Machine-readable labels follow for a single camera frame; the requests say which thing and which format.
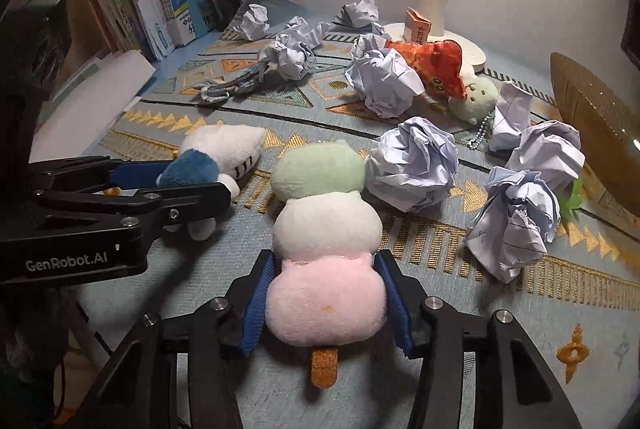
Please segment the small orange card box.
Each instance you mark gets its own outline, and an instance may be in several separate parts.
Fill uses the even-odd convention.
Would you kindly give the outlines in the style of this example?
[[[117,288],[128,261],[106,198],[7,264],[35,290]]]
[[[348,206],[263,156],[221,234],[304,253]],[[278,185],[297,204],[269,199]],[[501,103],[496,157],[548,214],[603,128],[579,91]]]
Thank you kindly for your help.
[[[404,31],[402,37],[405,41],[423,45],[428,41],[432,29],[432,22],[425,16],[408,7],[406,10]]]

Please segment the small green toy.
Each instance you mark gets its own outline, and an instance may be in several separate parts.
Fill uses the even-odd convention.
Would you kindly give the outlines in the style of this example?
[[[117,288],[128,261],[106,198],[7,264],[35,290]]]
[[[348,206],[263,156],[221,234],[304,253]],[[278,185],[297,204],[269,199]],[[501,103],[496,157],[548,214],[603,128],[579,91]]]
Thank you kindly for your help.
[[[556,194],[560,205],[560,214],[564,222],[572,221],[576,217],[577,210],[582,207],[585,195],[582,194],[582,178],[567,184],[564,189]]]

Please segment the golden wicker basket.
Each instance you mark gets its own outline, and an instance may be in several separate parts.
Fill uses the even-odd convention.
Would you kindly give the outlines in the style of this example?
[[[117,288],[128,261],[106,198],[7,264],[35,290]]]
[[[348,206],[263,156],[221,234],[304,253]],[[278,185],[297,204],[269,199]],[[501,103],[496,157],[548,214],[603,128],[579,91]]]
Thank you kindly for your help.
[[[639,117],[573,59],[550,54],[556,106],[565,123],[580,133],[587,164],[615,201],[639,213]]]

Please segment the blue plaid bow hair clip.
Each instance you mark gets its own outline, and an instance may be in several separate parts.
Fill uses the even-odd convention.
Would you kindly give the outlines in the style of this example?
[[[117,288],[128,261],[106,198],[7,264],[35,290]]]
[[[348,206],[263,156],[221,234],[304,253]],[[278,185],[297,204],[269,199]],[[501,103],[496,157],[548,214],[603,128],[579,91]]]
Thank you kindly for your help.
[[[256,64],[243,68],[237,75],[231,75],[229,80],[209,78],[193,86],[201,106],[216,106],[224,104],[237,96],[247,96],[256,91],[264,82],[268,67]]]

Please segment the lined paper ball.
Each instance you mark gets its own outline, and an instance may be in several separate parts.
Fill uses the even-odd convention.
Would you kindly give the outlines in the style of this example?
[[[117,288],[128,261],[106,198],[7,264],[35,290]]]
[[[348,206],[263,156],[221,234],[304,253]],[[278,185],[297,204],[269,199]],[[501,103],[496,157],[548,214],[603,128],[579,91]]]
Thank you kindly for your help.
[[[465,246],[489,274],[509,284],[547,253],[560,222],[559,202],[538,171],[494,167],[485,191]]]

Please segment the three-ball dango plush toy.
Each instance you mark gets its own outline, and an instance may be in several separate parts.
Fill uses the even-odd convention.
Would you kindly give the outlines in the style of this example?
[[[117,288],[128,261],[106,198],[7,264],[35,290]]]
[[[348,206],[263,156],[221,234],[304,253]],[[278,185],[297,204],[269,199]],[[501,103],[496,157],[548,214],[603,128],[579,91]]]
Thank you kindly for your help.
[[[272,228],[281,270],[268,287],[266,324],[280,341],[310,349],[311,383],[328,389],[338,349],[371,338],[386,320],[373,267],[382,220],[361,196],[364,160],[344,140],[289,150],[270,186],[284,206]]]

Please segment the white and blue shark plush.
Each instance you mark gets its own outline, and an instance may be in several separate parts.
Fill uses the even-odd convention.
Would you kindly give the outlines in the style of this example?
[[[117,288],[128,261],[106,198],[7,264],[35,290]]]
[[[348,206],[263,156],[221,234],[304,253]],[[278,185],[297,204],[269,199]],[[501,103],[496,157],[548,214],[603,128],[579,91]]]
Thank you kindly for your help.
[[[175,159],[157,177],[157,186],[198,186],[222,183],[232,200],[240,194],[238,181],[262,156],[267,131],[246,125],[208,125],[189,134]]]

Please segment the white paper sheets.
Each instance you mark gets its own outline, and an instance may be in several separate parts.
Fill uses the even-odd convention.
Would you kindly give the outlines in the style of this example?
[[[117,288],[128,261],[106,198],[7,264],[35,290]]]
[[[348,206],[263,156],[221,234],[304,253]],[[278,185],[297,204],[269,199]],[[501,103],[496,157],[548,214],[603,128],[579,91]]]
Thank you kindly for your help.
[[[105,56],[39,128],[32,163],[76,157],[99,137],[152,78],[155,67],[139,51]]]

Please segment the patterned blue woven mat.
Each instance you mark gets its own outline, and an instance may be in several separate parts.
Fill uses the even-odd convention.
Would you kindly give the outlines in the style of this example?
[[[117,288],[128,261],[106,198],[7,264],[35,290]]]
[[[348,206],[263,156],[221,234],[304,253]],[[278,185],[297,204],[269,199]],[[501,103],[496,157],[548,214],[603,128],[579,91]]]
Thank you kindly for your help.
[[[506,156],[470,148],[474,125],[419,93],[398,117],[378,115],[352,85],[355,36],[332,30],[306,76],[261,71],[263,41],[228,30],[166,59],[155,84],[96,143],[126,160],[168,168],[152,186],[205,172],[232,192],[225,215],[179,212],[141,274],[79,287],[104,363],[146,313],[163,321],[227,293],[259,253],[276,260],[258,287],[247,335],[228,373],[247,428],[403,428],[427,361],[409,331],[417,303],[378,275],[393,269],[461,319],[491,333],[521,326],[566,415],[539,404],[534,428],[637,427],[639,228],[596,204],[560,214],[548,171],[528,167],[502,188]],[[262,74],[250,93],[230,89]]]

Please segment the red orange plush pouch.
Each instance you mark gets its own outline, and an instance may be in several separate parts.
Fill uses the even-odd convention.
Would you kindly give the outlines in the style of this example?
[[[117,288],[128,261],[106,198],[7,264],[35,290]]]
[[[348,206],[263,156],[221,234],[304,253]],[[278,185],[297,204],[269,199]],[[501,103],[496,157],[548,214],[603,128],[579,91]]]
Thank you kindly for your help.
[[[405,41],[385,41],[418,74],[425,90],[434,97],[464,100],[466,90],[460,75],[462,48],[453,40],[427,42],[423,45]]]

